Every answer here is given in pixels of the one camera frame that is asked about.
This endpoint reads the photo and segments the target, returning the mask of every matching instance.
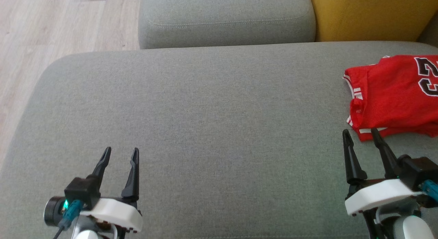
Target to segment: gray sofa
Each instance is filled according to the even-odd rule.
[[[149,31],[142,24],[139,31]],[[148,36],[139,37],[144,48],[178,47],[181,40]],[[252,41],[219,39],[185,45]],[[344,207],[341,132],[349,128],[351,94],[342,76],[348,67],[397,54],[438,49],[415,42],[313,42],[61,58],[42,74],[3,163],[0,235],[52,238],[56,228],[42,219],[46,201],[63,195],[72,178],[91,173],[111,146],[101,187],[106,196],[120,195],[132,150],[140,150],[144,230],[128,238],[366,239],[363,218],[347,216]],[[382,177],[373,143],[352,137],[369,178]],[[396,155],[438,161],[437,139],[386,139]],[[435,234],[436,216],[435,210],[424,214]]]

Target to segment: gray fabric upholstery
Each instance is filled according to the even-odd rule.
[[[438,11],[421,33],[418,41],[438,47]]]
[[[70,55],[44,72],[1,172],[4,238],[51,238],[46,201],[113,147],[101,192],[118,196],[140,149],[144,231],[128,238],[366,239],[348,217],[344,69],[413,42],[320,42]],[[362,167],[378,150],[352,132]],[[437,139],[390,136],[396,155],[438,161]],[[434,226],[436,212],[426,214]]]
[[[310,0],[141,0],[141,49],[310,42]]]

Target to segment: yellow sofa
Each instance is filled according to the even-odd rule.
[[[416,41],[438,0],[312,0],[316,41]]]

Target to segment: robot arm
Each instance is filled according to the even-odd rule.
[[[343,132],[347,214],[363,214],[371,239],[433,239],[420,208],[438,207],[438,165],[426,157],[396,159],[377,129],[371,130],[380,151],[385,178],[367,180],[353,150],[348,130]]]
[[[106,148],[93,173],[86,178],[74,178],[64,190],[64,197],[52,197],[44,210],[48,226],[58,226],[59,236],[71,224],[72,239],[124,239],[126,233],[141,231],[143,221],[137,209],[139,199],[139,153],[135,148],[130,160],[131,170],[121,197],[101,197],[100,185],[109,163],[111,148]]]

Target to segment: basketball jersey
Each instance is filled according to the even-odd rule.
[[[438,55],[396,55],[346,69],[352,94],[347,122],[361,141],[403,132],[438,135]]]

